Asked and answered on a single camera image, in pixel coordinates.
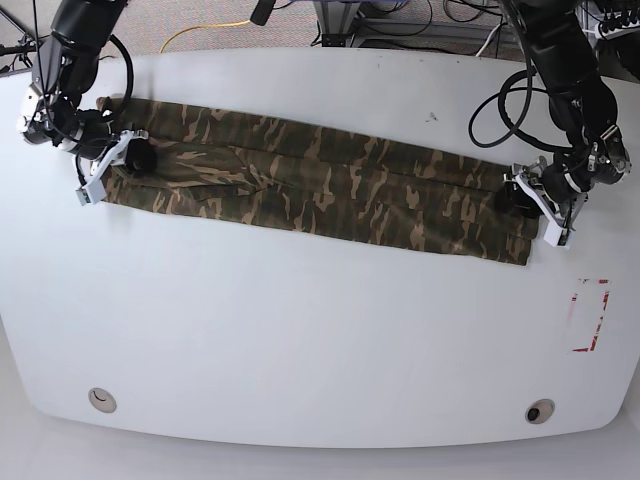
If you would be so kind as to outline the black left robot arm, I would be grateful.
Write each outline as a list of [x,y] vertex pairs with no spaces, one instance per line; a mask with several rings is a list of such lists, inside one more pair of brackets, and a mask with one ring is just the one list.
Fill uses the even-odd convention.
[[[612,185],[631,171],[617,125],[618,105],[598,72],[598,62],[576,16],[574,1],[504,1],[505,16],[525,55],[525,71],[510,77],[498,94],[499,114],[519,139],[552,158],[515,164],[504,177],[503,208],[544,216],[544,239],[566,248],[574,221],[597,183]],[[555,146],[521,131],[506,112],[506,97],[520,80],[540,78],[551,119],[568,146]]]

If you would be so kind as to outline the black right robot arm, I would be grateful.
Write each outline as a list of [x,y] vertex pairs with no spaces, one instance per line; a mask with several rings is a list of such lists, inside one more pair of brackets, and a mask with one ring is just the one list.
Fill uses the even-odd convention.
[[[22,101],[17,129],[31,145],[49,143],[74,155],[83,205],[106,199],[102,177],[111,167],[134,174],[152,172],[157,156],[149,133],[125,124],[121,116],[132,100],[134,68],[114,28],[125,1],[63,1],[44,41],[34,43],[32,81]],[[124,96],[104,110],[82,110],[82,96],[97,78],[107,43],[121,53],[126,67]]]

